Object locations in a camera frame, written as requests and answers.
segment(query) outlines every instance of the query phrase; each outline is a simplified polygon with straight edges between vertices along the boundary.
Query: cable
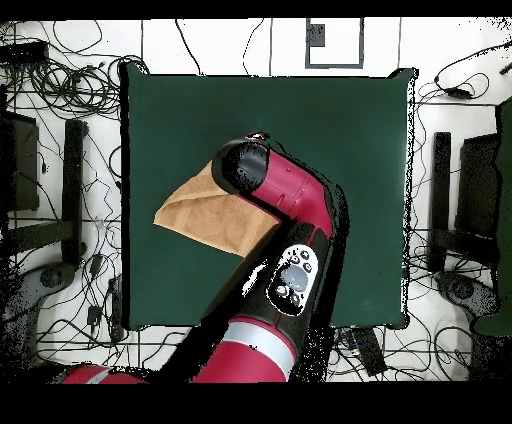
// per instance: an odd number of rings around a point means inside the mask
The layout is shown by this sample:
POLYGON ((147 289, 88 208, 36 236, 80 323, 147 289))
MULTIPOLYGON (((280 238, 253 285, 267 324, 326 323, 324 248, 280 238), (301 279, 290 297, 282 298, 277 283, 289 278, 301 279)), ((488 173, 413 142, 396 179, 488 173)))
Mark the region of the cable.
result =
POLYGON ((489 51, 494 51, 494 50, 498 50, 498 49, 501 49, 501 48, 509 48, 512 46, 512 40, 511 41, 507 41, 506 43, 502 43, 502 44, 499 44, 499 45, 496 45, 496 46, 491 46, 491 47, 486 47, 484 49, 481 49, 475 53, 472 53, 470 54, 469 56, 466 56, 466 57, 463 57, 462 59, 458 59, 456 60, 455 62, 452 62, 448 65, 446 65, 444 68, 442 68, 438 73, 437 75, 435 76, 434 78, 434 83, 437 85, 437 87, 439 88, 439 90, 442 90, 443 92, 445 92, 446 94, 450 95, 451 97, 456 97, 456 98, 459 98, 459 99, 463 99, 463 100, 475 100, 475 99, 478 99, 480 97, 482 97, 486 92, 487 92, 487 89, 489 88, 489 77, 487 77, 487 75, 479 72, 477 74, 474 74, 472 75, 471 77, 469 77, 466 81, 464 81, 462 84, 459 84, 458 86, 456 87, 448 87, 448 88, 443 88, 439 85, 439 77, 440 75, 448 68, 452 67, 453 65, 456 65, 457 63, 461 63, 465 60, 468 60, 468 59, 471 59, 472 57, 478 57, 480 55, 483 55, 489 51), (478 95, 478 96, 475 96, 475 93, 473 91, 473 94, 471 94, 470 92, 466 91, 466 90, 462 90, 460 88, 461 85, 467 83, 471 78, 477 76, 477 75, 482 75, 486 80, 487 80, 487 88, 485 89, 484 93, 478 95))
POLYGON ((437 365, 438 365, 439 369, 441 370, 441 372, 445 375, 445 377, 448 380, 453 381, 453 379, 448 375, 448 373, 445 371, 445 369, 441 365, 441 362, 444 362, 444 361, 441 360, 439 352, 442 350, 445 355, 451 357, 452 359, 454 359, 454 358, 452 356, 448 355, 443 349, 440 349, 438 344, 437 344, 437 339, 439 338, 439 336, 442 333, 444 333, 445 331, 447 331, 447 330, 457 330, 457 331, 460 331, 460 332, 464 333, 466 336, 468 336, 473 343, 478 343, 478 341, 471 335, 471 333, 469 333, 468 331, 464 330, 463 328, 460 328, 460 327, 457 327, 457 326, 444 327, 444 328, 440 329, 435 334, 435 336, 434 336, 434 343, 433 344, 434 344, 434 354, 435 354, 437 365))
POLYGON ((160 350, 162 350, 162 347, 166 346, 165 342, 167 341, 167 339, 170 337, 170 336, 176 336, 176 335, 179 335, 179 336, 185 336, 185 333, 180 333, 178 331, 172 331, 170 333, 168 333, 165 337, 164 337, 164 340, 162 341, 162 343, 160 344, 159 348, 156 350, 156 352, 154 352, 152 355, 148 356, 146 359, 144 359, 142 361, 142 368, 145 368, 145 364, 147 361, 149 361, 151 358, 154 358, 158 352, 160 352, 160 350))
POLYGON ((183 45, 185 46, 185 48, 187 49, 187 52, 188 54, 190 55, 190 57, 192 58, 192 60, 194 61, 194 63, 196 64, 197 66, 197 73, 199 75, 204 75, 202 72, 201 72, 201 68, 199 67, 199 63, 197 62, 196 58, 194 57, 194 55, 192 54, 192 52, 190 51, 190 48, 188 47, 188 44, 187 44, 187 40, 185 40, 185 36, 183 35, 183 31, 181 30, 181 27, 180 27, 180 24, 178 23, 178 20, 175 19, 174 20, 174 23, 176 24, 176 28, 178 28, 178 31, 180 33, 180 36, 181 36, 181 41, 183 41, 183 45))
POLYGON ((245 55, 247 54, 247 49, 249 48, 249 44, 251 44, 252 36, 256 32, 256 30, 263 24, 264 21, 265 21, 265 18, 262 18, 261 22, 258 25, 256 25, 256 27, 252 30, 251 35, 249 36, 249 39, 247 40, 247 44, 245 45, 244 55, 242 56, 242 65, 243 65, 243 67, 245 69, 245 73, 247 75, 249 75, 249 72, 247 71, 247 68, 245 67, 245 55))
POLYGON ((110 173, 113 174, 115 177, 121 179, 121 175, 116 174, 114 170, 112 169, 112 156, 121 148, 121 146, 116 147, 114 150, 112 150, 112 153, 110 153, 110 156, 108 157, 108 169, 110 170, 110 173))

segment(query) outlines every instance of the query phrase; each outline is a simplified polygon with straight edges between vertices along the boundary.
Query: button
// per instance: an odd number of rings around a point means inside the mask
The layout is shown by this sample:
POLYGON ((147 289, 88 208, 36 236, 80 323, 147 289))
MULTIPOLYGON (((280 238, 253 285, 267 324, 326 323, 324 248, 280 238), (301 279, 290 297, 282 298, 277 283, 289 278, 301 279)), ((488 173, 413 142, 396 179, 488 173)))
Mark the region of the button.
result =
POLYGON ((286 295, 288 294, 288 287, 277 286, 276 293, 281 297, 286 297, 286 295))
POLYGON ((297 293, 293 293, 292 294, 292 303, 295 305, 295 306, 299 306, 300 304, 300 297, 297 293))
POLYGON ((302 268, 290 265, 281 272, 281 280, 296 292, 303 292, 308 286, 308 275, 302 268))

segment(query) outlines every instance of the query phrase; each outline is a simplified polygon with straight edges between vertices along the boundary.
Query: red casing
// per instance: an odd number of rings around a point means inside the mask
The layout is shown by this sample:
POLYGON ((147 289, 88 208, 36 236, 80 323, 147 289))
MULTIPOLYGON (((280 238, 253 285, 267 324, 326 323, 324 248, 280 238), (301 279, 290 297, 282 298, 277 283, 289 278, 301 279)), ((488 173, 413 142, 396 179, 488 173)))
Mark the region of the red casing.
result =
POLYGON ((236 342, 220 342, 194 383, 285 383, 281 369, 264 354, 236 342))
POLYGON ((327 238, 331 236, 332 221, 322 183, 270 148, 265 180, 252 195, 291 219, 313 224, 327 238))

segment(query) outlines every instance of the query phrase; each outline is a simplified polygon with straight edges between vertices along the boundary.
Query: tangled wires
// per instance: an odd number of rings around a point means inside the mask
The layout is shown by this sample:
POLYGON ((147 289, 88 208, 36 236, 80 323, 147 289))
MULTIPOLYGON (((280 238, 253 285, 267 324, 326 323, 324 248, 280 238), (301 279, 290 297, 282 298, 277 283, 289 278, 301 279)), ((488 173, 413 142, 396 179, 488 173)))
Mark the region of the tangled wires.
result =
POLYGON ((104 55, 85 54, 88 49, 97 45, 103 39, 101 27, 94 21, 100 33, 99 39, 90 46, 74 51, 66 47, 58 38, 56 22, 53 24, 54 38, 58 44, 50 42, 44 25, 39 22, 47 35, 47 40, 24 37, 19 34, 5 34, 3 39, 8 42, 45 41, 64 55, 67 64, 54 59, 34 68, 5 68, 3 77, 6 80, 8 90, 14 90, 14 95, 8 103, 14 101, 16 92, 33 91, 45 103, 45 107, 30 109, 49 109, 59 118, 66 119, 62 113, 73 113, 75 118, 85 118, 92 115, 100 115, 108 119, 119 120, 119 65, 122 63, 134 63, 139 69, 148 74, 149 69, 142 59, 136 55, 104 55), (82 57, 101 57, 113 59, 108 65, 102 60, 97 66, 86 65, 77 67, 68 55, 82 57))

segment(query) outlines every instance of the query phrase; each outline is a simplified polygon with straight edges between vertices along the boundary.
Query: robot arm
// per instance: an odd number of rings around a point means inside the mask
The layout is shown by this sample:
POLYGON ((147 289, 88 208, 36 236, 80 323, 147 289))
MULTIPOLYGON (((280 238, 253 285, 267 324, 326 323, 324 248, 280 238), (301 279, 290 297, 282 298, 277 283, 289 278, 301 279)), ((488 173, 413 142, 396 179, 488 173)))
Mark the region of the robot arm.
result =
POLYGON ((328 282, 324 272, 340 237, 342 250, 334 261, 343 263, 348 219, 345 214, 340 231, 327 187, 259 135, 227 143, 212 161, 213 178, 281 224, 244 259, 201 324, 164 365, 162 378, 285 382, 308 356, 304 350, 313 348, 312 325, 325 329, 330 322, 341 266, 339 272, 331 269, 328 282), (320 302, 321 292, 328 294, 327 303, 320 302), (315 315, 322 319, 313 323, 315 315))

